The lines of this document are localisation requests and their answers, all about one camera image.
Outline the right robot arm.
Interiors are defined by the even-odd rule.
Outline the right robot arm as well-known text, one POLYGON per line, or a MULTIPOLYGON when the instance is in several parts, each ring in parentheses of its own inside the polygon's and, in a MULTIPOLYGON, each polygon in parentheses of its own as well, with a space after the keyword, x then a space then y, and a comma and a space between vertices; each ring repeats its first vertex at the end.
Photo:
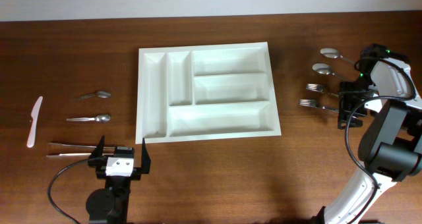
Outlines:
POLYGON ((421 172, 421 96, 411 78, 407 56, 372 44, 353 63, 359 77, 339 84, 338 128, 349 134, 361 127, 369 110, 374 119, 354 155, 357 169, 340 195, 311 223, 358 223, 389 188, 421 172))

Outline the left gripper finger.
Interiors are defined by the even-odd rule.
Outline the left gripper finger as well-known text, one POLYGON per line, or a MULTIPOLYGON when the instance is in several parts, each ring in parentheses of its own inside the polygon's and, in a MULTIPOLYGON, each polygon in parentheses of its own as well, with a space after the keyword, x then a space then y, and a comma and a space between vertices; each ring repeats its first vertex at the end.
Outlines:
POLYGON ((92 153, 90 154, 89 158, 100 158, 103 156, 103 150, 104 150, 104 144, 105 144, 105 136, 103 135, 100 139, 99 144, 94 148, 92 153))
POLYGON ((146 149, 145 138, 143 138, 142 139, 141 173, 149 174, 150 166, 151 166, 151 159, 150 159, 148 150, 146 149))

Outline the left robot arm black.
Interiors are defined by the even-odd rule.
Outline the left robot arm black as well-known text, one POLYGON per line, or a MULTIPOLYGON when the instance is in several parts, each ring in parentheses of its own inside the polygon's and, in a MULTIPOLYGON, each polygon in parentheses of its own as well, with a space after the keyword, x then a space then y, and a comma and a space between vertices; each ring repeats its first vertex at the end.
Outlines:
POLYGON ((105 138, 88 157, 88 166, 95 168, 96 177, 105 181, 105 187, 93 191, 86 201, 89 223, 126 223, 131 182, 139 181, 150 172, 151 159, 142 142, 141 166, 135 167, 135 149, 118 146, 114 153, 103 153, 105 138))

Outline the metal fork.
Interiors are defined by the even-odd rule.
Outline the metal fork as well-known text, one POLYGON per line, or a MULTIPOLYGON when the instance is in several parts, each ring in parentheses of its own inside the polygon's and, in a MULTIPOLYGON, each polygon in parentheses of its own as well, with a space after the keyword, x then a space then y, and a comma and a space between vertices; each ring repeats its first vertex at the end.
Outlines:
POLYGON ((313 91, 313 92, 319 92, 322 94, 327 94, 329 96, 339 97, 338 94, 331 92, 325 85, 322 84, 307 84, 306 89, 313 91))
POLYGON ((324 110, 327 110, 327 111, 339 113, 338 109, 322 105, 319 102, 319 100, 317 100, 317 99, 300 99, 299 104, 301 106, 305 106, 305 107, 312 107, 312 108, 316 108, 316 109, 324 109, 324 110))

